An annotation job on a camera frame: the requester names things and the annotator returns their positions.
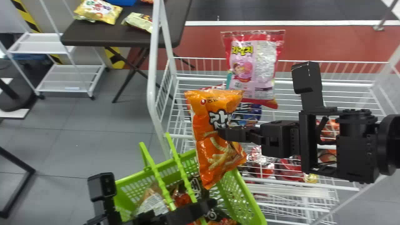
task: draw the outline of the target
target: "green plastic basket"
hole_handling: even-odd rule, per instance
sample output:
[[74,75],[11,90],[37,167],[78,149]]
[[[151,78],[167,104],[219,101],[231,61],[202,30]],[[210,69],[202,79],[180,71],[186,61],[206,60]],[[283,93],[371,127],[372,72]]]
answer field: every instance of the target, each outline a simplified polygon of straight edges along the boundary
[[[183,154],[176,153],[172,139],[168,133],[173,158],[155,164],[143,142],[139,143],[145,168],[135,174],[116,181],[117,195],[114,197],[116,209],[120,212],[122,220],[127,221],[138,206],[146,188],[155,180],[158,181],[163,196],[170,209],[176,207],[167,188],[180,181],[184,181],[192,202],[197,202],[191,188],[188,176],[198,174],[198,163],[195,150]],[[227,172],[224,177],[210,189],[210,197],[218,201],[218,207],[225,209],[226,213],[243,225],[266,225],[264,215],[257,205],[253,195],[248,190],[237,169]]]

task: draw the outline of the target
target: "white shelf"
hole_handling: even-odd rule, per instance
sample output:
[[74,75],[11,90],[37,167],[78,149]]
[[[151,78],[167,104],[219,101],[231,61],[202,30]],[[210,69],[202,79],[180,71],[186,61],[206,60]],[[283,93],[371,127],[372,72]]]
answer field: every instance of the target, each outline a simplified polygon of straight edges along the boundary
[[80,74],[73,65],[54,64],[40,82],[40,92],[92,92],[103,73],[104,65],[78,65]]
[[68,52],[56,33],[25,33],[8,51],[17,54],[67,54],[72,53],[75,46],[66,46],[66,48]]

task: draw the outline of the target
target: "black table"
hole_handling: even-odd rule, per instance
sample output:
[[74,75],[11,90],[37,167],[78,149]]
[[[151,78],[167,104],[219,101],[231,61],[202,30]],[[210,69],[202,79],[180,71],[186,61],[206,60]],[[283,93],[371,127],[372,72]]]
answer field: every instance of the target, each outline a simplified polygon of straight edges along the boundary
[[[175,48],[180,44],[186,18],[190,9],[192,0],[165,0],[165,9],[170,29],[172,47]],[[91,23],[84,20],[75,20],[65,30],[61,37],[61,42],[67,46],[101,46],[112,52],[119,60],[124,61],[132,70],[128,74],[125,82],[119,89],[113,102],[116,102],[122,91],[135,75],[136,72],[147,78],[147,75],[138,68],[143,64],[149,54],[150,34],[130,27],[121,25],[121,22],[131,12],[138,12],[152,15],[153,6],[151,4],[137,1],[133,6],[124,6],[122,13],[116,21],[115,25],[103,22]],[[160,31],[159,48],[165,48],[162,31]],[[141,48],[137,57],[129,62],[119,53],[114,51],[112,47],[139,47]]]

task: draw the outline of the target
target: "nutrition label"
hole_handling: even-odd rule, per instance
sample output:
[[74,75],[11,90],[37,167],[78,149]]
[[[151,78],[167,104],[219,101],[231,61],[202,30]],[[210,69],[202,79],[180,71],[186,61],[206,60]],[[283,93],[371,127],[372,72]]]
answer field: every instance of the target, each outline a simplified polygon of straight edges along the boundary
[[276,42],[258,41],[257,52],[257,66],[254,70],[256,81],[268,82],[272,80],[274,76]]

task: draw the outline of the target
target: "white floor stripe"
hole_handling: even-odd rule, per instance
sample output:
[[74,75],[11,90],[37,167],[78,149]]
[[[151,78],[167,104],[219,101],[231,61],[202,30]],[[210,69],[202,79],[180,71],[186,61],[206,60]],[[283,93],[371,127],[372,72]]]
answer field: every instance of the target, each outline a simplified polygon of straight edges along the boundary
[[[12,81],[12,78],[1,78],[4,83],[9,84]],[[20,119],[24,118],[26,114],[29,112],[28,108],[22,108],[18,109],[13,112],[4,112],[0,109],[0,118],[15,118],[15,119]]]
[[[255,20],[186,21],[186,26],[373,26],[380,20]],[[400,26],[399,20],[387,20],[385,26]]]

